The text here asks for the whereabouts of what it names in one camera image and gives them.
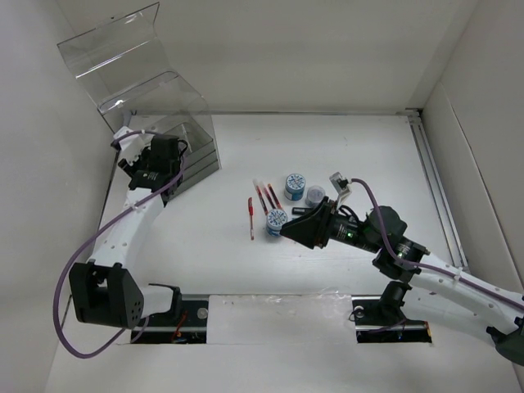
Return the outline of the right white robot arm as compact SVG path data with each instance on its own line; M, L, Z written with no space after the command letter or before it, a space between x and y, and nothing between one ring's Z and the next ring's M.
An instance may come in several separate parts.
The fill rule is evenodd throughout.
M431 318L478 336L505 359L523 363L523 297L447 264L404 236L407 224L389 206L375 206L364 220L328 198L297 210L281 235L309 249L333 240L374 255L389 283L377 297L356 296L350 319L360 343L429 340Z

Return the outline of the clear acrylic drawer organizer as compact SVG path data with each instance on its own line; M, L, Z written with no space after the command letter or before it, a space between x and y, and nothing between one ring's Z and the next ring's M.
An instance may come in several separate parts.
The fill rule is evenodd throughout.
M158 2L58 43L76 81L118 133L122 127L185 140L185 191L220 168L204 97L169 63L155 29Z

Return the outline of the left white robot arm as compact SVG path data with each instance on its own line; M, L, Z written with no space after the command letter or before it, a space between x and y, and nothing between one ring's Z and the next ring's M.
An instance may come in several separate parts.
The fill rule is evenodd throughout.
M174 198L183 181L184 139L123 127L111 144L120 152L118 166L129 176L121 214L87 262L69 271L75 314L81 323L132 329L155 315L164 324L182 317L178 287L139 286L132 276L152 224Z

